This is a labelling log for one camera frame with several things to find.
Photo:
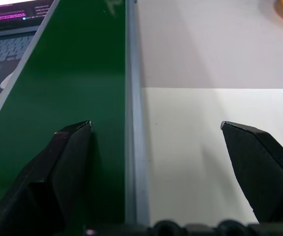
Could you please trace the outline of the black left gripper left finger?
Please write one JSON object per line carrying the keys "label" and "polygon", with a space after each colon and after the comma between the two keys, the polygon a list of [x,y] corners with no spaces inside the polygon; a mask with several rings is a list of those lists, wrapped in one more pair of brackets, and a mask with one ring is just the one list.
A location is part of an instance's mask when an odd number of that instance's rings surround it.
{"label": "black left gripper left finger", "polygon": [[0,201],[0,236],[52,236],[65,230],[85,176],[92,124],[55,132]]}

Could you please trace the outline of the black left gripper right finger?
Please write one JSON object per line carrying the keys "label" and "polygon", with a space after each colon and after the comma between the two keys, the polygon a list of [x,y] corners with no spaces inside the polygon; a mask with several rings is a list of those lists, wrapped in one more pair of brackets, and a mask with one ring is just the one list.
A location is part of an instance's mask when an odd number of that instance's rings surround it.
{"label": "black left gripper right finger", "polygon": [[257,220],[283,222],[283,147],[268,132],[223,121],[235,177]]}

